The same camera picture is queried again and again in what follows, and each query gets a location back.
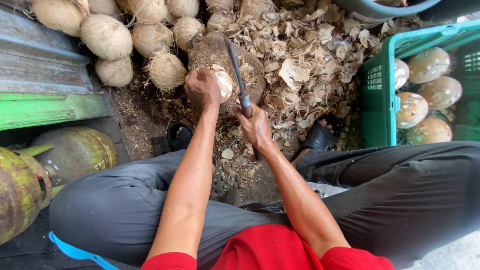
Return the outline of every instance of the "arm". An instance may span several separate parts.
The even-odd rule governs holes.
[[[147,259],[167,252],[182,252],[197,258],[212,184],[220,89],[206,68],[192,70],[185,78],[185,86],[191,103],[202,108],[202,115],[168,189]]]
[[[320,259],[335,246],[350,247],[328,208],[272,142],[266,112],[252,104],[252,117],[234,108],[243,135],[270,166],[293,229]]]

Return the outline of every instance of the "gas cylinder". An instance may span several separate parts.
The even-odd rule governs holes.
[[[50,199],[41,165],[27,153],[0,147],[0,245],[28,228]]]
[[[54,148],[36,155],[35,159],[47,169],[54,188],[115,167],[119,156],[110,137],[83,126],[45,132],[31,145],[43,144],[52,144]]]

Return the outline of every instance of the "red shirt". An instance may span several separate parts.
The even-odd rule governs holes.
[[[170,252],[147,260],[140,270],[195,270],[197,261]],[[230,238],[212,270],[393,270],[384,257],[349,247],[329,249],[321,260],[306,242],[285,225],[258,225]]]

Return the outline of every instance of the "leg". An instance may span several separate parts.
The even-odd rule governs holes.
[[[307,181],[353,187],[324,199],[352,247],[408,267],[480,227],[480,143],[450,142],[349,152],[312,149]]]
[[[77,248],[141,266],[184,152],[124,164],[74,181],[51,202],[53,232]],[[198,250],[199,268],[210,269],[231,236],[269,223],[288,224],[288,218],[209,201]]]

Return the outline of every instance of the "green plastic crate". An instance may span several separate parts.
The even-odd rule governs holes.
[[[407,130],[396,128],[400,99],[394,90],[394,60],[406,59],[424,49],[440,47],[456,51],[458,63],[449,76],[462,84],[456,103],[454,140],[480,141],[480,20],[425,28],[396,34],[359,70],[362,110],[361,133],[365,147],[406,144]]]

